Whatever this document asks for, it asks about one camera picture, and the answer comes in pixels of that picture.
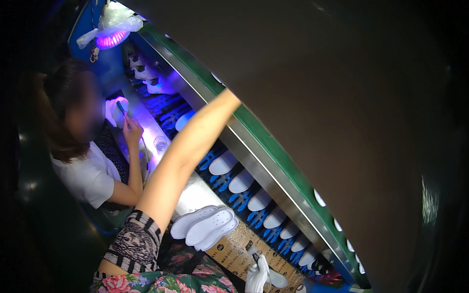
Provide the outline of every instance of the woman's hair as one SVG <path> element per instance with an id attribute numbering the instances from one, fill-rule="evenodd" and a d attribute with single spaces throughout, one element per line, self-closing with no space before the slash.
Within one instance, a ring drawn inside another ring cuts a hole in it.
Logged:
<path id="1" fill-rule="evenodd" d="M 85 71 L 90 71 L 86 62 L 69 58 L 54 73 L 34 77 L 33 111 L 52 157 L 65 163 L 83 157 L 90 147 L 89 143 L 79 143 L 65 126 L 65 109 L 83 100 L 77 75 Z"/>

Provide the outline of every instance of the plastic bag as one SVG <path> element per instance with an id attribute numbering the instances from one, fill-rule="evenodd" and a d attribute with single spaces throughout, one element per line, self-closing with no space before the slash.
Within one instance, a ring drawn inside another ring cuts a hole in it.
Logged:
<path id="1" fill-rule="evenodd" d="M 118 2 L 110 2 L 99 18 L 98 28 L 87 32 L 76 40 L 78 47 L 84 49 L 94 38 L 107 37 L 117 31 L 139 31 L 143 26 L 143 17 Z"/>

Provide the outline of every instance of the outstretched arm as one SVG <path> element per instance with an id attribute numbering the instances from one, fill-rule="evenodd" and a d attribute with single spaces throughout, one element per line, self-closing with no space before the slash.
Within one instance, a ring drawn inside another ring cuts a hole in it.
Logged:
<path id="1" fill-rule="evenodd" d="M 174 138 L 136 206 L 165 231 L 197 164 L 210 150 L 241 102 L 228 89 L 198 111 Z"/>

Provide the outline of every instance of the stack of shoe soles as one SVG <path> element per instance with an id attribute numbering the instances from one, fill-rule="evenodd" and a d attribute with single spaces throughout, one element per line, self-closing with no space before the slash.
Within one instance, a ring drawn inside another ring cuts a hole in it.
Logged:
<path id="1" fill-rule="evenodd" d="M 231 208 L 209 205 L 180 216 L 171 227 L 174 239 L 186 239 L 186 245 L 197 251 L 206 251 L 222 236 L 232 232 L 239 224 Z"/>

